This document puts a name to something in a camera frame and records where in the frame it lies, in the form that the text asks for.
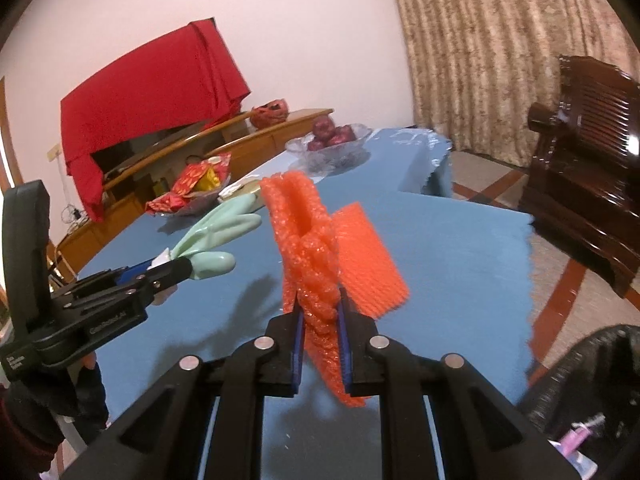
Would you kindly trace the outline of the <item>gloved left hand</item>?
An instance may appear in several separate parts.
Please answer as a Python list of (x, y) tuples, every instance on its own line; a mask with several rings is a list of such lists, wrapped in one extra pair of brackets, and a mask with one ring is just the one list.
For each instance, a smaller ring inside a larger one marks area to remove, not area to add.
[[(101, 371), (94, 353), (79, 363), (72, 382), (77, 412), (72, 415), (86, 442), (106, 428), (108, 409)], [(35, 393), (21, 382), (1, 387), (1, 477), (38, 479), (50, 469), (64, 434), (56, 419), (59, 408), (43, 393)]]

